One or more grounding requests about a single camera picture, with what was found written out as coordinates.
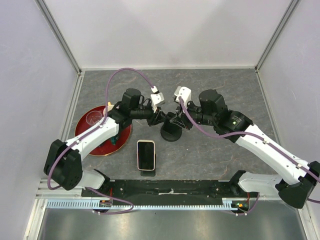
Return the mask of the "black round-base phone holder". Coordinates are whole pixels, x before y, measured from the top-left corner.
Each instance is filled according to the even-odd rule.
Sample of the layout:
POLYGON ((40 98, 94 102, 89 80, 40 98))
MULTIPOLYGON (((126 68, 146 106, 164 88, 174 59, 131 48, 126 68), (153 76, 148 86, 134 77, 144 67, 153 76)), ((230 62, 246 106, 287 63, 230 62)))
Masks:
POLYGON ((181 138, 182 129, 180 127, 166 129, 162 126, 160 129, 160 135, 167 142, 175 142, 181 138))

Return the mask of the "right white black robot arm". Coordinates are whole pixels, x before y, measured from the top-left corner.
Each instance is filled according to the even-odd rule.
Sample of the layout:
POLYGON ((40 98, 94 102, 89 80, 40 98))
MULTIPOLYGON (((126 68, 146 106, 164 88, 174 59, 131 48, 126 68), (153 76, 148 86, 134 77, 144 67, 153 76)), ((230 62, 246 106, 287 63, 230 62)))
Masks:
POLYGON ((185 86, 178 86, 174 92, 173 99, 180 105, 177 117, 184 128, 196 127, 204 132, 203 126, 211 126, 215 133, 204 132, 206 136, 230 140, 276 172, 268 175, 239 170, 229 184, 233 196, 240 197, 245 192, 278 196, 296 209, 302 209, 310 201, 312 191, 320 182, 319 162, 307 162, 284 149, 243 113, 228 109, 224 97, 215 89, 200 93, 199 106, 193 103, 191 96, 192 91, 185 86))

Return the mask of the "black smartphone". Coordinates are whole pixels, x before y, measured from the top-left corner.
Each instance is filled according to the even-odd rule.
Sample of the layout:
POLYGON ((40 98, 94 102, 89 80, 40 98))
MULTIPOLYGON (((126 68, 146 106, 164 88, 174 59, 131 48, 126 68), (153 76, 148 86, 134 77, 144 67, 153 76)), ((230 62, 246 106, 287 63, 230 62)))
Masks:
POLYGON ((168 112, 165 116, 165 121, 162 128, 167 133, 174 133, 179 129, 184 129, 185 124, 176 112, 168 112))

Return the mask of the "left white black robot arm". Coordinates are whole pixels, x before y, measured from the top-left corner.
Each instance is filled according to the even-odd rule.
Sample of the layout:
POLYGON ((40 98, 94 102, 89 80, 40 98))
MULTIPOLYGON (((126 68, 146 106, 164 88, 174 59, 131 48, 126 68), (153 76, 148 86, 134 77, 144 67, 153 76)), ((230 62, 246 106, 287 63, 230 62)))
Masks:
POLYGON ((133 120, 146 120, 149 126, 163 122, 164 113, 159 106, 164 104, 165 98, 157 89, 153 91, 149 102, 144 105, 141 92, 129 88, 121 101, 105 109, 104 117, 95 125, 67 141, 55 140, 43 169, 47 175, 47 187, 54 190, 51 186, 54 181, 57 188, 66 191, 75 187, 92 188, 99 197, 106 196, 110 191, 109 178, 98 170, 83 170, 82 161, 102 143, 118 136, 133 120))

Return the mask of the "pink-case smartphone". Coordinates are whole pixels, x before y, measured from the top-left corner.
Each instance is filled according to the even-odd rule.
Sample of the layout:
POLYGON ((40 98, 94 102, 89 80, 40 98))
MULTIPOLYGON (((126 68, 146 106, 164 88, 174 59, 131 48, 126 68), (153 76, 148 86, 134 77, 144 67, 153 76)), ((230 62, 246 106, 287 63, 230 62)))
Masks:
POLYGON ((138 140, 136 154, 138 170, 150 172, 156 169, 156 145, 153 140, 138 140))

